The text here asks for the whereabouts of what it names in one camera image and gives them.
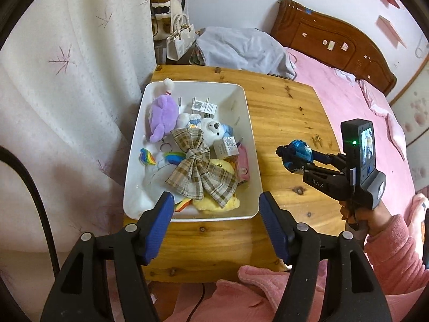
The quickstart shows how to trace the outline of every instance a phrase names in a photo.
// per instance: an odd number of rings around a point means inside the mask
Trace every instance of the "small white box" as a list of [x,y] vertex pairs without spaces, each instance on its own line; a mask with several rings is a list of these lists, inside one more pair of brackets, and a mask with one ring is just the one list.
[[216,153],[216,158],[219,160],[224,160],[230,156],[239,154],[239,149],[237,148],[234,137],[224,137],[220,140],[216,140],[213,143],[213,148]]

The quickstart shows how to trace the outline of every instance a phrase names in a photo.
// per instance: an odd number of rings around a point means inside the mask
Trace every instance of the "gray blanket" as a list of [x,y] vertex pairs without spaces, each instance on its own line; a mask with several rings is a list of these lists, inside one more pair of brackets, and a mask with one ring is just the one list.
[[197,39],[197,48],[206,66],[274,74],[291,80],[297,76],[289,53],[257,29],[207,27]]

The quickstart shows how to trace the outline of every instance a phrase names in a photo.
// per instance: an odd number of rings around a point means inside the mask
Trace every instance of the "human hand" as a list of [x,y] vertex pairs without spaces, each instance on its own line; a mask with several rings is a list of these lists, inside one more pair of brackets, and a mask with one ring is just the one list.
[[[340,201],[340,205],[342,206],[340,210],[342,220],[347,220],[349,224],[356,223],[352,212],[347,208],[347,201]],[[368,233],[370,236],[375,236],[385,230],[393,219],[383,201],[380,201],[373,210],[358,208],[355,210],[355,217],[357,221],[368,221]]]

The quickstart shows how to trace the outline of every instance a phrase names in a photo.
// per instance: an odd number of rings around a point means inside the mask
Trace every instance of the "wooden headboard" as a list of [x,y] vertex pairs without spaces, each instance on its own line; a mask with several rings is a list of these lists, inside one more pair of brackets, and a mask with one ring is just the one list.
[[271,36],[284,47],[368,81],[384,95],[396,84],[383,54],[368,36],[349,23],[295,1],[281,1]]

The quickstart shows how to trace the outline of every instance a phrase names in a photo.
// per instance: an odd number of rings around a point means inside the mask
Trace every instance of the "white plastic basket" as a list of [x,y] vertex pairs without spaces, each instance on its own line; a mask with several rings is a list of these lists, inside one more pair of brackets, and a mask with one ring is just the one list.
[[[255,216],[258,213],[258,200],[262,192],[262,183],[243,87],[233,83],[196,81],[174,81],[174,84],[175,87],[171,94],[176,103],[181,103],[179,106],[180,113],[191,112],[193,98],[203,102],[209,99],[210,103],[218,106],[215,119],[233,127],[236,141],[241,140],[247,149],[250,180],[237,188],[236,195],[240,200],[239,208],[229,212],[208,215],[189,205],[179,213],[174,212],[172,221],[236,220]],[[156,200],[151,199],[146,193],[146,181],[143,181],[146,167],[139,161],[139,155],[141,148],[146,148],[152,153],[160,150],[161,142],[149,143],[151,131],[148,117],[152,101],[165,92],[166,88],[163,82],[148,84],[140,105],[134,137],[132,138],[124,192],[124,212],[132,219],[138,219],[144,211],[151,210],[156,203]],[[166,137],[164,141],[176,146],[171,135]]]

